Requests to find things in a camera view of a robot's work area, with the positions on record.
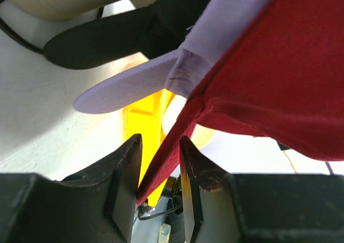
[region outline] red cap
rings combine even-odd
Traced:
[[[178,141],[194,123],[271,137],[317,160],[344,160],[342,1],[273,0],[190,95],[138,203],[176,168]]]

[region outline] black cap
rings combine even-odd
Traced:
[[[176,49],[210,0],[158,0],[150,6],[75,26],[43,49],[52,63],[88,69],[141,52],[152,59]]]

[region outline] black cable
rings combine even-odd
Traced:
[[[160,212],[160,213],[157,213],[157,214],[155,214],[155,215],[146,216],[146,217],[138,216],[138,218],[139,218],[139,220],[150,220],[150,219],[153,219],[153,218],[162,216],[162,215],[168,215],[169,213],[175,212],[175,211],[177,211],[180,207],[182,207],[182,206],[181,206],[181,205],[178,205],[178,206],[173,207],[173,208],[171,208],[171,209],[169,209],[169,210],[166,210],[165,212]]]
[[[104,12],[104,8],[99,8],[98,14],[97,14],[97,19],[102,18]],[[24,40],[21,36],[18,35],[11,27],[5,23],[5,21],[0,18],[0,30],[2,30],[5,34],[7,34],[8,37],[13,39],[15,42],[18,44],[22,45],[24,48],[27,48],[28,50],[35,52],[37,54],[42,54],[42,49],[36,47],[35,45],[31,44],[27,40]]]
[[[101,19],[103,17],[104,7],[98,9],[97,19]]]

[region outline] lavender fabric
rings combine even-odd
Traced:
[[[269,1],[211,0],[177,50],[95,85],[75,109],[116,111],[163,88],[187,98]]]

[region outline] wire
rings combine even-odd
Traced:
[[[294,163],[291,161],[290,157],[287,155],[287,153],[285,151],[282,151],[282,153],[284,154],[284,156],[288,159],[290,167],[293,169],[293,171],[295,172],[295,174],[298,174],[299,172],[296,170],[296,167],[294,165]]]
[[[98,9],[97,19],[100,19],[103,17],[104,8]],[[7,25],[7,23],[0,18],[0,30],[2,30],[5,34],[7,34],[8,37],[13,39],[16,43],[22,45],[24,48],[27,48],[28,50],[35,52],[37,54],[43,54],[42,49],[36,47],[35,45],[31,44],[27,40],[24,40],[21,36],[18,35],[11,27]]]
[[[162,216],[162,215],[168,215],[169,213],[172,213],[172,212],[175,212],[177,211],[180,207],[182,207],[181,205],[178,205],[178,206],[175,206],[169,210],[166,210],[165,212],[160,212],[160,213],[157,213],[155,215],[151,215],[151,216],[146,216],[146,217],[142,217],[142,216],[138,216],[139,220],[150,220],[150,219],[153,219],[153,218],[156,218],[156,217],[159,217],[159,216]]]
[[[331,175],[335,175],[335,173],[333,172],[333,169],[332,169],[332,167],[331,167],[331,164],[330,164],[328,161],[325,161],[325,164],[326,164],[326,167],[327,167],[329,173],[330,173]]]

